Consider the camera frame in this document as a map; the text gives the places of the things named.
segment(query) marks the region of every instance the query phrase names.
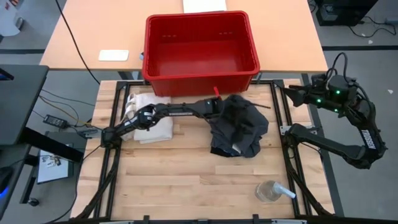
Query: floor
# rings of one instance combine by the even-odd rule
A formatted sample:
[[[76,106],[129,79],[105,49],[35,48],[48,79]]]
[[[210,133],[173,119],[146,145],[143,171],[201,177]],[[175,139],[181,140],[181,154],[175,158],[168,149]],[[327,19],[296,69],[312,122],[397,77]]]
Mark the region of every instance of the floor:
[[[382,22],[386,17],[398,16],[398,1],[379,0],[369,12],[376,21]],[[53,1],[25,1],[21,7],[21,16],[25,19],[22,32],[15,37],[5,37],[0,43],[0,49],[44,49],[59,17],[59,12]],[[373,38],[356,37],[347,27],[319,27],[317,31],[322,46],[344,45],[398,45],[397,36],[380,31]],[[360,35],[371,34],[376,27],[364,24],[354,28]],[[326,61],[330,66],[339,52],[325,52]],[[333,171],[335,173],[338,191],[347,217],[380,218],[398,220],[398,185],[397,170],[398,145],[394,128],[398,126],[395,112],[398,110],[396,89],[396,58],[398,51],[362,51],[347,52],[349,57],[348,76],[357,77],[358,82],[367,91],[371,101],[377,108],[377,125],[382,130],[382,137],[390,148],[382,159],[375,162],[370,170],[358,170],[349,166],[340,157],[331,155]],[[4,55],[0,54],[1,63],[34,64],[40,62],[41,54]],[[94,72],[99,80],[118,80],[116,72]],[[265,74],[269,78],[294,78],[297,74]],[[44,89],[60,96],[79,99],[87,103],[95,103],[98,86],[87,72],[49,72]],[[42,93],[42,95],[56,100],[56,98]],[[91,118],[93,107],[68,102],[73,106],[81,120]],[[45,105],[40,100],[34,110],[41,115],[51,114],[66,117],[61,112]],[[347,120],[337,119],[335,113],[318,110],[326,137],[344,144],[362,144],[357,130],[349,125]],[[57,131],[56,128],[42,122],[35,113],[30,116],[28,126],[44,133]],[[58,217],[71,204],[74,179],[63,179],[34,187],[32,195],[40,200],[38,207],[19,205],[19,195],[24,188],[29,168],[25,167],[14,196],[0,223],[43,223]]]

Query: wooden workbench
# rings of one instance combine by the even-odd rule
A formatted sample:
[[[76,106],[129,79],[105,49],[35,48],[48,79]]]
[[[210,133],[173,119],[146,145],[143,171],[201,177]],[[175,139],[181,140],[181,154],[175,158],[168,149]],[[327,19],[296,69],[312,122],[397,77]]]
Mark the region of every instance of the wooden workbench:
[[[264,72],[325,72],[327,64],[307,0],[226,0],[227,10],[249,15]],[[68,0],[63,13],[92,70],[141,70],[146,19],[183,13],[182,0]],[[100,62],[100,50],[128,50],[125,62]],[[52,70],[85,70],[60,17],[41,65]]]
[[[300,85],[300,80],[285,80],[285,84]],[[102,128],[109,125],[115,87],[116,81],[101,82],[94,125]],[[150,86],[131,88],[131,93],[151,91]],[[273,107],[269,85],[251,85],[242,95],[253,103]],[[173,98],[172,102],[195,102],[204,97]],[[311,123],[306,106],[294,108],[290,100],[289,106],[294,123]],[[153,144],[139,144],[133,140],[123,142],[112,220],[142,220],[144,215],[150,215],[154,220],[248,219],[253,214],[259,214],[260,218],[293,217],[289,198],[282,196],[274,203],[261,203],[254,195],[256,185],[263,181],[276,180],[288,186],[274,109],[258,110],[270,124],[268,133],[260,141],[261,152],[252,159],[210,154],[210,127],[195,117],[174,118],[174,136],[170,141]],[[89,140],[85,154],[99,144],[99,139]],[[327,210],[333,212],[319,154],[301,145],[299,151],[308,188]],[[71,217],[78,215],[97,191],[103,155],[104,150],[99,149],[84,162]],[[298,199],[303,213],[300,192]],[[107,196],[101,214],[104,214],[106,200]]]

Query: red storage bin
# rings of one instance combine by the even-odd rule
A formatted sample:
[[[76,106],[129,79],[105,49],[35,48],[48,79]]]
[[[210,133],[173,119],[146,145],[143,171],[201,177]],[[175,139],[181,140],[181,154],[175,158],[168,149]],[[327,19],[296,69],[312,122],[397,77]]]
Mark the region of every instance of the red storage bin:
[[[243,11],[148,17],[142,72],[157,96],[247,90],[260,64]]]

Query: folded white cloth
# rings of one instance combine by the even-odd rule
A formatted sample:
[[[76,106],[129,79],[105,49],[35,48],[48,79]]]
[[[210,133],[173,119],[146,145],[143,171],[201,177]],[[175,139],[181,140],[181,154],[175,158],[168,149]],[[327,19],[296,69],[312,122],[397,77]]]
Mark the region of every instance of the folded white cloth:
[[[125,118],[132,118],[134,112],[141,109],[148,104],[170,103],[170,97],[155,96],[154,93],[142,93],[138,95],[130,95],[126,103]],[[127,133],[122,136],[123,140],[132,138],[132,133]],[[173,119],[171,117],[162,118],[155,126],[151,127],[149,131],[135,130],[134,140],[141,144],[166,141],[173,138]]]

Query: white card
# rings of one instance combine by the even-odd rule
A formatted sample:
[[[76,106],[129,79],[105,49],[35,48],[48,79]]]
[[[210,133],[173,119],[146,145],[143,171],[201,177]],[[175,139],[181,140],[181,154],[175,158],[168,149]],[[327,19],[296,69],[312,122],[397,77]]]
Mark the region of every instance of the white card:
[[[184,13],[226,11],[225,0],[183,0]]]
[[[111,62],[124,62],[129,58],[128,50],[101,50],[98,60]]]

